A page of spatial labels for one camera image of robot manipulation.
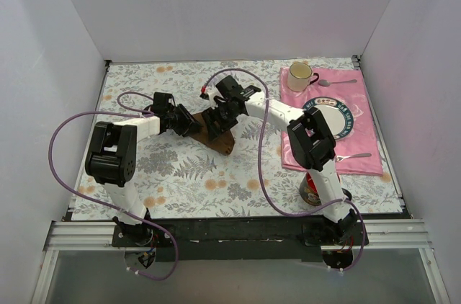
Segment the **brown cloth napkin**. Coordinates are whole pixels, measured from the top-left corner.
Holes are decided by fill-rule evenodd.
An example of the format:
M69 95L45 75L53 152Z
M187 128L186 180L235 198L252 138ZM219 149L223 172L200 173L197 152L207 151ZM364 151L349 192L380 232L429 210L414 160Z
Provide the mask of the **brown cloth napkin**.
M219 135L216 139L210 141L202 113L195 113L193 114L193 117L202 125L202 129L198 133L192 135L191 138L218 152L221 155L229 156L232 153L235 145L235 139L232 132L228 130L222 135Z

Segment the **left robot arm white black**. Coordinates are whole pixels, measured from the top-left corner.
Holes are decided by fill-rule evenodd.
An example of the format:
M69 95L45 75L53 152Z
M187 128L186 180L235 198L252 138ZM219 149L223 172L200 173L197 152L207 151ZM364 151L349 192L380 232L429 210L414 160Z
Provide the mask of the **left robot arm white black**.
M153 229L144 220L150 218L134 186L138 143L151 136L173 130L187 137L197 134L202 126L172 94L153 95L149 107L138 110L139 117L122 122L97 122L85 160L85 172L102 185L120 212L114 221L123 236L137 246L153 239Z

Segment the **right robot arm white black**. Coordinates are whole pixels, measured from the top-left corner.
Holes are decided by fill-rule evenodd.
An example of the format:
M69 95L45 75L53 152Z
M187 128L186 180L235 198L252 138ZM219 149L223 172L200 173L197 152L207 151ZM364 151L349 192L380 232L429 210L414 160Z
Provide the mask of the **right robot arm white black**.
M202 113L210 140L235 126L240 115L258 118L286 133L293 157L310 175L321 200L317 208L323 215L321 234L338 245L353 241L358 214L341 187L336 141L320 110L291 107L269 98L267 89L242 87L232 76L214 89L203 86L200 96L210 103Z

